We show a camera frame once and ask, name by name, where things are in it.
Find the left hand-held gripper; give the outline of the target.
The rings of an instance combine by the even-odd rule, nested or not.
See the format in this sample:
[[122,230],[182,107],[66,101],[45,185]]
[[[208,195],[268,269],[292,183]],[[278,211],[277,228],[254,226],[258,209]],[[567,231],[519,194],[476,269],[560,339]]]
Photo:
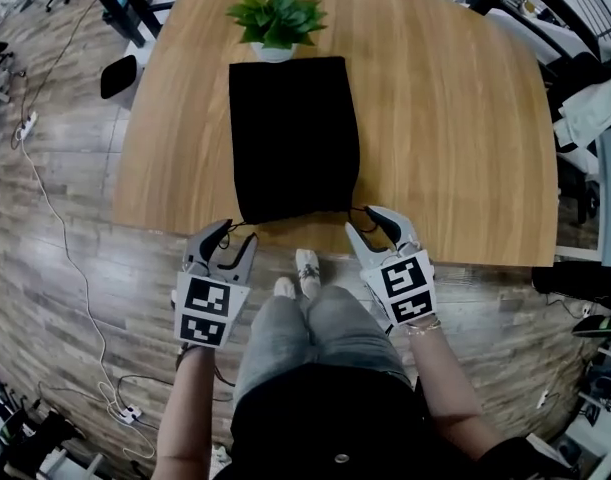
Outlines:
[[244,240],[231,264],[210,264],[232,224],[231,219],[215,221],[187,241],[172,297],[174,336],[185,344],[222,348],[250,293],[256,234]]

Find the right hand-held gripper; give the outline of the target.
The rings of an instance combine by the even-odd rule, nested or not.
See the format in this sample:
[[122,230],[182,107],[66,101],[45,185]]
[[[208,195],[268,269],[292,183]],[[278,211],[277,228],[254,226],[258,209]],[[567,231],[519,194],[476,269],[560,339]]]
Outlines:
[[385,251],[373,245],[352,223],[345,232],[361,267],[360,277],[392,327],[416,325],[434,315],[434,267],[408,217],[381,206],[368,205],[366,213],[395,246]]

